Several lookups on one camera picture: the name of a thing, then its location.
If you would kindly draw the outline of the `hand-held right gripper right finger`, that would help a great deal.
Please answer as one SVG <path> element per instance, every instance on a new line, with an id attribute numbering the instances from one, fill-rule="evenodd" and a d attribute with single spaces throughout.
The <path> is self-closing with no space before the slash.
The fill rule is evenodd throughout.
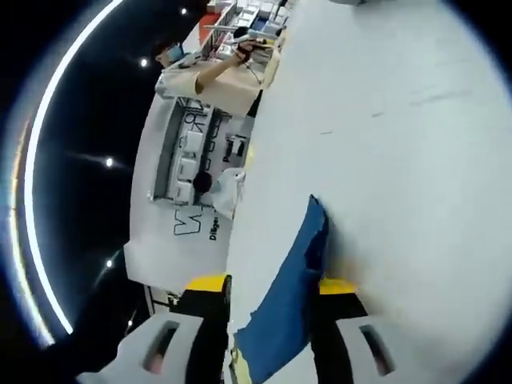
<path id="1" fill-rule="evenodd" d="M 369 314 L 358 288 L 322 278 L 311 307 L 310 345 L 319 383 L 403 383 L 404 339 Z"/>

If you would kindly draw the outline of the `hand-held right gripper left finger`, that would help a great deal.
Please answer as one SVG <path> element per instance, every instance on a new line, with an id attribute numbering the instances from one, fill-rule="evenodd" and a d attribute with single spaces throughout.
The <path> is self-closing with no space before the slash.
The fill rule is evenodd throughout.
<path id="1" fill-rule="evenodd" d="M 112 362 L 79 383 L 224 383 L 232 276 L 192 279 L 180 294 L 155 299 L 147 320 L 119 343 Z"/>

